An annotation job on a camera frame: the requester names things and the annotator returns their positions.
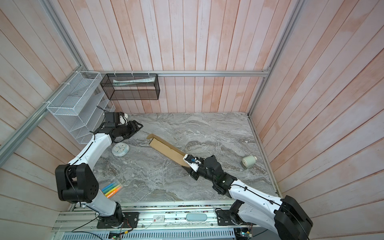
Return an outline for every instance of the wire basket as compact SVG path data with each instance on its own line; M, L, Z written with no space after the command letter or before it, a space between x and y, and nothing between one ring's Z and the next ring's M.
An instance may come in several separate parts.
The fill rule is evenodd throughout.
M115 106L95 90L101 81L97 72L78 72L48 105L47 109L80 144L87 144L104 120L104 111Z
M157 74L107 73L101 87L109 100L158 100L160 94Z

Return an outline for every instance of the marker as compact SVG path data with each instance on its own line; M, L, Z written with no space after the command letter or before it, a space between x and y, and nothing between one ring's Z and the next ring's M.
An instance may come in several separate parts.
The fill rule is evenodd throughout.
M107 189L105 189L104 191L102 191L104 194L106 194L107 192L109 192L111 189L113 189L114 187L117 187L117 185L119 185L118 182L114 182L112 186L108 187Z
M115 191L111 192L111 193L107 196L107 198L112 197L112 196L113 196L115 193L117 193L120 189L121 189L121 187L119 187L119 188L117 188Z
M105 196L109 195L111 192L115 191L116 189L118 189L119 187L121 187L121 185L117 185L116 187L112 188L110 191L108 191L106 194L104 194Z

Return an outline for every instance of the metal rail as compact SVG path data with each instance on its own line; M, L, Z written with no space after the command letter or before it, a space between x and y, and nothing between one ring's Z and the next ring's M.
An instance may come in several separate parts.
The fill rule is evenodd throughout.
M157 74L158 77L266 77L268 70L261 71L101 71L106 73Z

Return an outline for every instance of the clock face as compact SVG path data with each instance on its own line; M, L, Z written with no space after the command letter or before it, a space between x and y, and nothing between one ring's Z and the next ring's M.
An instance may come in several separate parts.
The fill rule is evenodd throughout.
M126 148L127 148L127 146L125 144L118 143L114 147L114 151L117 152L117 153L122 153Z

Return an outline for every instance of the box flap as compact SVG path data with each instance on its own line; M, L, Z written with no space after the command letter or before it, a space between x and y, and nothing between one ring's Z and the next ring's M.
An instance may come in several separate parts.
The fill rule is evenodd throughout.
M152 141L149 143L151 147L173 160L174 162L180 164L181 166L189 167L189 165L184 162L183 158L185 153L177 149L175 146L171 145L169 142L164 139L156 136L155 134L149 134L147 139L151 139Z

